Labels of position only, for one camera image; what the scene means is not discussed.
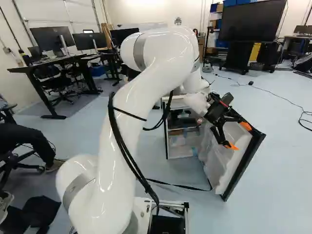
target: shoe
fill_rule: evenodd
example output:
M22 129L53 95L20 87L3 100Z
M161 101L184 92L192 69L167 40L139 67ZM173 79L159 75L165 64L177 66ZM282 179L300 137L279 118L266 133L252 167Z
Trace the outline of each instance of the shoe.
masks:
M0 224L6 219L8 215L7 209L13 200L13 194L5 191L0 191Z
M62 159L54 159L54 160L53 160L53 165L52 165L51 167L49 167L49 168L46 167L46 168L45 168L45 171L46 171L47 173L56 171L56 170L58 170L58 169L61 167L61 165L63 165L64 162L66 162L66 161L65 161L65 160L62 160Z

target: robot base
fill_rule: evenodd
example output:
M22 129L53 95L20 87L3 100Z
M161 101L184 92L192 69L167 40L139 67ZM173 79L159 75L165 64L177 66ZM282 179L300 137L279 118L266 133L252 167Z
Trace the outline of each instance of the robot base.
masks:
M154 201L136 197L133 216L123 234L188 234L188 202L160 201L159 206L159 215L156 215Z

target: monitor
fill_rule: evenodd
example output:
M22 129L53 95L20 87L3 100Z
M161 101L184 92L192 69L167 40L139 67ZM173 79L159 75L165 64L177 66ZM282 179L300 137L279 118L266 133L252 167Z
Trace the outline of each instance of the monitor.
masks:
M95 49L93 39L96 41L97 48L104 48L107 46L104 33L77 33L73 34L73 38L78 50Z
M285 0L267 0L224 7L218 39L274 41L285 4Z
M94 33L92 29L83 29L83 33Z
M307 26L305 26L305 25L297 25L295 27L293 33L300 33L300 34L307 33Z
M308 25L308 26L306 26L307 28L306 28L306 32L305 33L307 33L307 34L312 34L312 25Z
M39 46L28 47L28 50L33 58L41 58L42 52L39 49Z
M121 46L123 40L125 40L129 35L133 33L138 33L138 28L127 28L127 29L118 29L111 30L112 41L116 43L116 46Z
M75 45L68 27L31 28L30 31L41 51L61 51L60 35L63 35L66 46Z

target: black pants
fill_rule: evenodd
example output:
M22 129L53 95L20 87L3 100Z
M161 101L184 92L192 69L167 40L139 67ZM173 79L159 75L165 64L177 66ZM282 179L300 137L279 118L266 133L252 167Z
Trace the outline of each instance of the black pants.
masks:
M55 152L41 131L13 123L0 123L0 154L13 150L16 144L29 143L46 166L53 165Z

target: power outlet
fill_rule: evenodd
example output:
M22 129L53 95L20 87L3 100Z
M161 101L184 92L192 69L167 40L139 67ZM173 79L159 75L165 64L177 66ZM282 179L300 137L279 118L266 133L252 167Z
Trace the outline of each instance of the power outlet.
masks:
M6 55L11 53L11 49L9 47L3 47L3 51Z

